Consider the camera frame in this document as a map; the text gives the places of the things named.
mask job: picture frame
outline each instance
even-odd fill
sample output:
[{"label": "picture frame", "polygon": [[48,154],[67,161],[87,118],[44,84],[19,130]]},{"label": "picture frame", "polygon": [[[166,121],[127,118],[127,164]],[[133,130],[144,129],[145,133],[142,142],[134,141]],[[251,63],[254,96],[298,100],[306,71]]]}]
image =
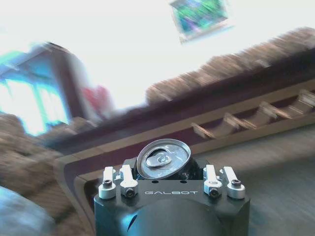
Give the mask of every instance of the picture frame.
[{"label": "picture frame", "polygon": [[228,0],[172,0],[169,4],[181,43],[233,26]]}]

